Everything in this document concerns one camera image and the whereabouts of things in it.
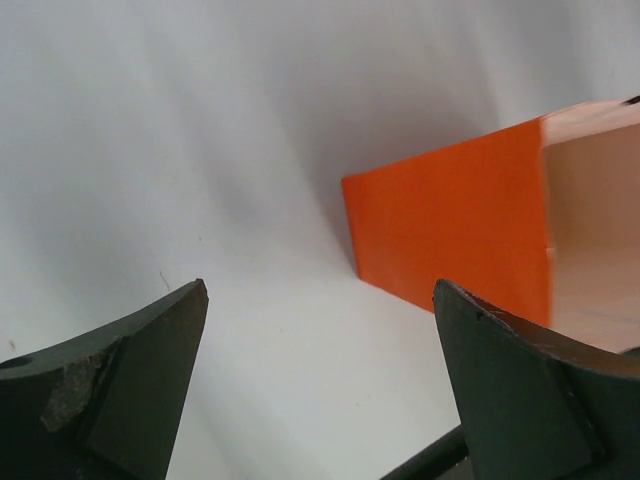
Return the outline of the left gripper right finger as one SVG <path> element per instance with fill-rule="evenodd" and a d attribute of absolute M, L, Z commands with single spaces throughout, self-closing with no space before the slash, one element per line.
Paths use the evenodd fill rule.
<path fill-rule="evenodd" d="M 447 280 L 433 305 L 475 478 L 638 478 L 638 350 L 584 344 Z"/>

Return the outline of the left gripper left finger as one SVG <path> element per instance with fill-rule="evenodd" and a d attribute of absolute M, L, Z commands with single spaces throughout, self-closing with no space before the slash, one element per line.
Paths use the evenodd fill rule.
<path fill-rule="evenodd" d="M 196 279 L 124 318 L 2 362 L 2 478 L 165 478 L 207 307 Z"/>

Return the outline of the orange paper bag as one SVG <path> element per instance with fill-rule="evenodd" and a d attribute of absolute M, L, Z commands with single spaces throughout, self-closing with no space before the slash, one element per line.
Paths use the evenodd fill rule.
<path fill-rule="evenodd" d="M 620 352 L 639 343 L 639 101 L 582 103 L 345 177 L 359 277 L 440 279 Z"/>

